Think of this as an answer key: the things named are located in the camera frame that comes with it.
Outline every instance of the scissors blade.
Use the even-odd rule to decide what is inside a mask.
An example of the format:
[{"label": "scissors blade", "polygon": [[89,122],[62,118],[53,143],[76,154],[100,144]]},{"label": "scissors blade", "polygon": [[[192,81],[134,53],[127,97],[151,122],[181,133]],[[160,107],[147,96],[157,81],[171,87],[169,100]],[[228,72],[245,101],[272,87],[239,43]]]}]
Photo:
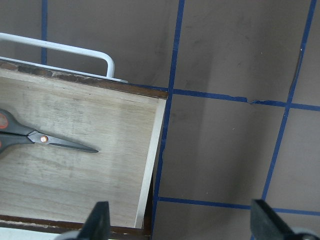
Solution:
[{"label": "scissors blade", "polygon": [[34,131],[30,133],[28,138],[34,143],[39,143],[39,144],[55,145],[55,146],[60,146],[60,147],[65,147],[70,149],[76,149],[76,150],[87,152],[87,153],[99,152],[91,147],[88,147],[73,141],[68,141],[58,137],[50,136],[38,131]]}]

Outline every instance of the scissors handle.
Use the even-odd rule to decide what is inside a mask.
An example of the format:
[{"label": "scissors handle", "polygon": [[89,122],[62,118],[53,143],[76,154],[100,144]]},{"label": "scissors handle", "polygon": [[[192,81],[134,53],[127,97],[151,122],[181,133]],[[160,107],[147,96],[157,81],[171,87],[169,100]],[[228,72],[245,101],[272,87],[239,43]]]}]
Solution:
[{"label": "scissors handle", "polygon": [[0,154],[9,146],[16,144],[34,144],[27,136],[0,133]]},{"label": "scissors handle", "polygon": [[20,124],[8,111],[0,108],[0,132],[27,136],[35,129]]}]

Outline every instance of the gray tile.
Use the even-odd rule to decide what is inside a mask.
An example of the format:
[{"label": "gray tile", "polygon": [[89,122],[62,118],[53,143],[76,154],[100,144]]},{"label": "gray tile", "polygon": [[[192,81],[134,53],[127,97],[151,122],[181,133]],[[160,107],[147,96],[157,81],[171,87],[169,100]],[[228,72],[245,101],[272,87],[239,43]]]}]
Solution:
[{"label": "gray tile", "polygon": [[159,202],[153,240],[249,240],[250,211]]},{"label": "gray tile", "polygon": [[286,101],[309,4],[186,1],[175,88]]},{"label": "gray tile", "polygon": [[320,216],[278,213],[278,215],[289,225],[290,228],[302,228],[311,230],[320,236]]},{"label": "gray tile", "polygon": [[[5,0],[0,7],[0,33],[41,39],[41,0]],[[0,56],[40,63],[41,49],[1,41]]]},{"label": "gray tile", "polygon": [[245,205],[260,198],[283,112],[175,95],[160,196]]},{"label": "gray tile", "polygon": [[[50,0],[48,40],[109,54],[114,77],[168,87],[178,1]],[[105,63],[57,51],[48,64],[96,74]]]},{"label": "gray tile", "polygon": [[291,109],[267,202],[277,208],[320,212],[320,112]]},{"label": "gray tile", "polygon": [[320,4],[315,6],[306,50],[294,93],[294,103],[320,105]]}]

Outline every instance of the wooden board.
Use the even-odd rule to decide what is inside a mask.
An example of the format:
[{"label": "wooden board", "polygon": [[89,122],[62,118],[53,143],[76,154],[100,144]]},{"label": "wooden board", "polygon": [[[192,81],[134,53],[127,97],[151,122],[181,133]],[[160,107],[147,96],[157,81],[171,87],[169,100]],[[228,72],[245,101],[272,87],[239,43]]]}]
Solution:
[{"label": "wooden board", "polygon": [[166,100],[0,69],[0,108],[40,132],[99,150],[15,145],[0,154],[0,214],[142,226]]}]

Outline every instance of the scissors pivot screw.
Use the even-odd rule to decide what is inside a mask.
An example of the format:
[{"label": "scissors pivot screw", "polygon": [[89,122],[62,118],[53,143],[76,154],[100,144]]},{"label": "scissors pivot screw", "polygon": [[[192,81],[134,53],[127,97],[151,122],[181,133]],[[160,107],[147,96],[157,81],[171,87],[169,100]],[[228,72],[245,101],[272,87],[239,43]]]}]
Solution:
[{"label": "scissors pivot screw", "polygon": [[46,142],[48,142],[48,137],[43,135],[43,136],[40,138],[40,141],[41,141],[42,143],[46,143]]}]

